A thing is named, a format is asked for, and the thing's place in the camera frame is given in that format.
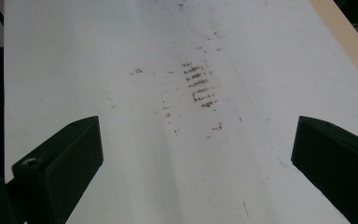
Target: wooden edge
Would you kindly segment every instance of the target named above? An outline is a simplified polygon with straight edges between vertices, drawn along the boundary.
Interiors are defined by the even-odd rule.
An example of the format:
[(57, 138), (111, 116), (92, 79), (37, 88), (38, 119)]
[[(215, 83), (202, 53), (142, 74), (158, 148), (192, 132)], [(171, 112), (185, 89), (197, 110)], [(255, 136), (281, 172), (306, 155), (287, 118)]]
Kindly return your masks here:
[(310, 0), (358, 69), (358, 33), (333, 0)]

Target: tabletop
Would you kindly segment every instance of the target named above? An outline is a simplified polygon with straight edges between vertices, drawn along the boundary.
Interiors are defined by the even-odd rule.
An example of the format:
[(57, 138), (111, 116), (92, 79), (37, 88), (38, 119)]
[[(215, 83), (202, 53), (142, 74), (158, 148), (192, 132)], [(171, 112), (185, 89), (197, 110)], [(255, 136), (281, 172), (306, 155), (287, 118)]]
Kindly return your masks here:
[(291, 163), (298, 116), (358, 135), (358, 71), (307, 0), (6, 1), (6, 176), (99, 116), (67, 223), (349, 223)]

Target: scratch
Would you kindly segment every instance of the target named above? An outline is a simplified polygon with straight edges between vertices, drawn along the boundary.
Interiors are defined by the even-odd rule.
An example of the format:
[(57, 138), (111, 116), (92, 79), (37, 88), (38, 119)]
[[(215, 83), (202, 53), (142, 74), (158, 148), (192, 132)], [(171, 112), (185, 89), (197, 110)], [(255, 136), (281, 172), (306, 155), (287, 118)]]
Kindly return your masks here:
[(248, 208), (246, 207), (246, 204), (245, 204), (245, 203), (243, 203), (243, 206), (245, 207), (246, 216), (248, 216), (248, 217), (249, 217)]

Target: white table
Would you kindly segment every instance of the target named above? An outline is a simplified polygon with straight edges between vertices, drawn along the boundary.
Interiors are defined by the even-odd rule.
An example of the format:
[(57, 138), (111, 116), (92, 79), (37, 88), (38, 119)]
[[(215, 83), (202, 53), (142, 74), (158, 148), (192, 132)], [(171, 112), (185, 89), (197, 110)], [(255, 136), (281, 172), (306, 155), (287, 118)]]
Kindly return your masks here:
[(290, 161), (300, 115), (358, 135), (358, 71), (307, 0), (5, 9), (7, 180), (100, 117), (104, 164), (68, 223), (348, 223)]

